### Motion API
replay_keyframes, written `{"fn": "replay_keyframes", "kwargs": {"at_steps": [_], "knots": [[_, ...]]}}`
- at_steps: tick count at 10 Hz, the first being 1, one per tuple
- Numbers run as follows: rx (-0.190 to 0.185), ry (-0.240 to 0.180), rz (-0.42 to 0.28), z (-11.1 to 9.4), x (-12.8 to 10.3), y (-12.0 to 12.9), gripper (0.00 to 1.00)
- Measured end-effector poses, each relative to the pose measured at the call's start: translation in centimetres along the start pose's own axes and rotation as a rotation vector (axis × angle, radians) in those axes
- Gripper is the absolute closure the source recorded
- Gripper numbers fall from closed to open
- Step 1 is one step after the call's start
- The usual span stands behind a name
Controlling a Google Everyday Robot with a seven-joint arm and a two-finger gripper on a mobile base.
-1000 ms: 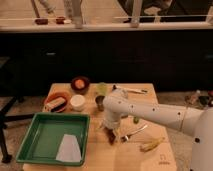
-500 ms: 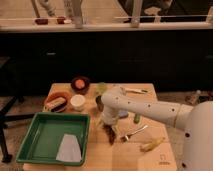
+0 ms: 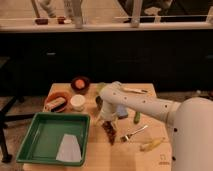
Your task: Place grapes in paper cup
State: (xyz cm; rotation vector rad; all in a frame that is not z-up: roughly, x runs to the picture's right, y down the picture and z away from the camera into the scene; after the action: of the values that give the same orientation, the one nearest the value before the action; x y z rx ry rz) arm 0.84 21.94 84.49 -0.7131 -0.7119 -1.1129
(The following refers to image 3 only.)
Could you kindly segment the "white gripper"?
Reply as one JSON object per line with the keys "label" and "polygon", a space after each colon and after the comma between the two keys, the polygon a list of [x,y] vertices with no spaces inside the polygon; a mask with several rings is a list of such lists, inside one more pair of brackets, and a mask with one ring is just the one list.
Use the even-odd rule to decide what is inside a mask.
{"label": "white gripper", "polygon": [[103,121],[103,122],[110,122],[112,126],[115,126],[116,125],[116,120],[117,120],[117,116],[115,113],[107,113],[107,112],[104,112],[104,111],[100,111],[96,121],[99,122],[99,121]]}

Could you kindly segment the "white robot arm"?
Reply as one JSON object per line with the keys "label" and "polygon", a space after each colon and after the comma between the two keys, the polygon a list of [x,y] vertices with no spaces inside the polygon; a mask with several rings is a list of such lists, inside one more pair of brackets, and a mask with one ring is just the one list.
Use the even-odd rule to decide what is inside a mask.
{"label": "white robot arm", "polygon": [[123,105],[163,122],[172,129],[171,171],[213,171],[213,101],[193,97],[183,102],[131,94],[118,81],[104,86],[100,116],[115,120]]}

